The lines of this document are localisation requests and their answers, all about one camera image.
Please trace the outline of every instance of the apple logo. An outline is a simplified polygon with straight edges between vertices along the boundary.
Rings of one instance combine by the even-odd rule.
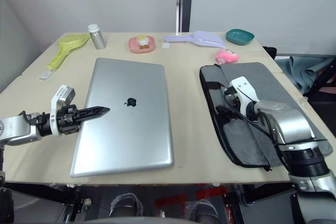
[[[137,101],[136,101],[136,99],[134,99],[134,98],[128,98],[128,99],[127,99],[127,102],[124,103],[124,104],[127,104],[127,107],[128,107],[128,106],[135,107],[135,106],[137,105]]]

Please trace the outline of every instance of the white label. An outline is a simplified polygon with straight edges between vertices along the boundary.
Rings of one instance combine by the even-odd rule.
[[[169,42],[164,42],[162,43],[162,48],[167,48],[169,49],[170,43]]]
[[[45,80],[48,79],[49,76],[51,76],[52,73],[53,73],[52,71],[46,70],[46,71],[44,71],[42,76],[40,78],[38,78],[38,80],[39,81],[45,81]]]

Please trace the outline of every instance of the pink plush toy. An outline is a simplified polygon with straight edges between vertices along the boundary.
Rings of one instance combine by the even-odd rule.
[[[239,56],[229,49],[220,49],[216,59],[219,64],[234,63],[239,59]]]

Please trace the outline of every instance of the gray cloth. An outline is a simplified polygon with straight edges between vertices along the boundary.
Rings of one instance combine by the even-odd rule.
[[[309,92],[318,77],[318,72],[327,67],[332,61],[333,58],[306,56],[291,56],[286,59],[275,60],[301,94]]]
[[[206,66],[201,68],[201,74],[206,82],[220,82],[224,86],[240,76],[244,76],[256,90],[260,100],[280,101],[298,109],[303,115],[300,106],[282,87],[269,70],[260,63],[239,63],[233,65]],[[223,90],[209,89],[213,108],[218,105],[226,106]],[[306,117],[317,139],[325,139],[309,118]],[[235,119],[221,125],[214,122],[215,127],[221,127],[225,136],[220,136],[222,147],[229,158],[244,167],[279,166],[281,162],[271,140],[255,127],[241,119]],[[323,155],[332,153],[332,146],[326,141],[318,142]]]

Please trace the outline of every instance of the teal bowl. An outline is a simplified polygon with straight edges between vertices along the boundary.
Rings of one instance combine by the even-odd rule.
[[[226,33],[226,39],[234,44],[243,46],[253,40],[254,35],[241,29],[232,29]]]

